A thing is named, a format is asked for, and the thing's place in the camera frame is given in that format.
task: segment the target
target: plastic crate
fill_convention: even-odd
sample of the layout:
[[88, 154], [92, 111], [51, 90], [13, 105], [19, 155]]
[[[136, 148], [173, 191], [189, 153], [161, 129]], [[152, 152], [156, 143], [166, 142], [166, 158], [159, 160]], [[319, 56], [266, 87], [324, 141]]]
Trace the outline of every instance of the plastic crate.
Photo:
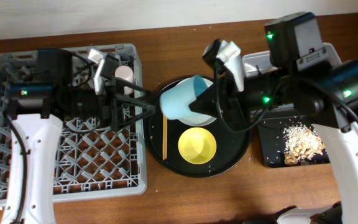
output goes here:
[[[90, 48], [119, 54], [122, 63], [133, 68], [135, 83], [142, 86], [142, 65], [135, 46], [116, 44], [65, 50], [86, 58]], [[9, 83], [21, 82], [22, 76], [34, 72], [36, 57], [37, 51], [0, 54], [0, 207], [6, 203], [11, 154], [11, 132], [1, 111], [7, 106]], [[81, 67], [83, 62], [73, 57], [74, 71]], [[135, 91], [133, 95], [137, 98], [141, 93]], [[124, 114], [134, 116], [141, 112], [140, 108], [128, 108]], [[92, 129], [97, 122], [96, 118], [87, 121], [74, 119], [67, 125], [78, 130]], [[53, 202], [139, 195], [147, 188], [142, 121], [116, 133], [104, 128], [78, 135], [63, 129], [57, 147]]]

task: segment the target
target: chopsticks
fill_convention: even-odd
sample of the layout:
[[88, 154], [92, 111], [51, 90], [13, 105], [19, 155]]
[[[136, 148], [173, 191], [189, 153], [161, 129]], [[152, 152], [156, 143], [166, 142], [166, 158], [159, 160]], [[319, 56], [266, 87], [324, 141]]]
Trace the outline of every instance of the chopsticks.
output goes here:
[[167, 159], [168, 120], [162, 115], [162, 160]]

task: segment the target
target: black round tray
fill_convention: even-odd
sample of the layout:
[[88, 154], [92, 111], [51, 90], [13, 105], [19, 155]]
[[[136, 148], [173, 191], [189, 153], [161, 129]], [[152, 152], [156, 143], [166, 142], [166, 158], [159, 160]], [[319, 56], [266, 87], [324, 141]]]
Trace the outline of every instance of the black round tray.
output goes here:
[[160, 109], [160, 95], [174, 87], [185, 78], [176, 80], [160, 90], [152, 100], [155, 114], [144, 119], [145, 142], [154, 158], [166, 168], [187, 177], [211, 177], [223, 173], [234, 166], [246, 153], [251, 140], [251, 133], [230, 133], [221, 123], [215, 120], [201, 128], [207, 129], [215, 137], [217, 148], [215, 156], [207, 163], [195, 165], [182, 158], [178, 150], [181, 134], [192, 126], [179, 120], [168, 120], [167, 159], [162, 160], [162, 112]]

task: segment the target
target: brown wooden tabletop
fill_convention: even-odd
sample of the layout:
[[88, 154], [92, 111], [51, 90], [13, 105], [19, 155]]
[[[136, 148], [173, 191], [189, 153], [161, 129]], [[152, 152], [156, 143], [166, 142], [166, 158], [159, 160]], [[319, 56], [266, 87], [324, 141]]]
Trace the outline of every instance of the brown wooden tabletop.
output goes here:
[[[358, 59], [358, 14], [318, 17], [323, 41], [332, 43], [343, 61]], [[268, 50], [266, 21], [234, 22], [165, 29], [130, 30], [0, 40], [0, 52], [48, 47], [132, 43], [142, 62], [144, 87], [212, 70], [202, 61], [214, 39], [233, 40], [242, 54]], [[319, 208], [340, 200], [331, 165], [268, 169], [262, 164], [259, 137], [241, 161], [227, 172], [191, 179], [161, 166], [147, 151], [144, 194], [56, 203], [57, 223], [214, 223], [275, 213], [290, 205]]]

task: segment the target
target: yellow bowl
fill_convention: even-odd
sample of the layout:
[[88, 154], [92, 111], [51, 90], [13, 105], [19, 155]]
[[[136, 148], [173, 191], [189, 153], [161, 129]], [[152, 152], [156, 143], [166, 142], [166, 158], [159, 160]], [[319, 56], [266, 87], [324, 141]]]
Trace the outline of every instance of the yellow bowl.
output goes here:
[[214, 136], [204, 128], [187, 129], [179, 138], [180, 155], [189, 163], [204, 164], [210, 161], [216, 152]]

